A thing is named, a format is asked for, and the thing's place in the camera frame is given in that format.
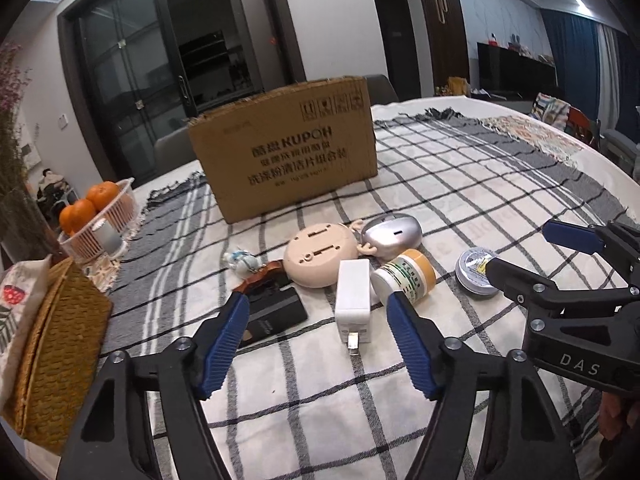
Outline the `person's right hand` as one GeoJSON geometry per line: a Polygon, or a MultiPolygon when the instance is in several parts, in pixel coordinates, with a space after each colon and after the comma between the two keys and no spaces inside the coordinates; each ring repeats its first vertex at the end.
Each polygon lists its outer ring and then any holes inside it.
{"type": "Polygon", "coordinates": [[[604,392],[601,396],[598,425],[605,440],[613,441],[628,426],[632,428],[639,419],[639,403],[624,407],[624,399],[614,393],[604,392]]]}

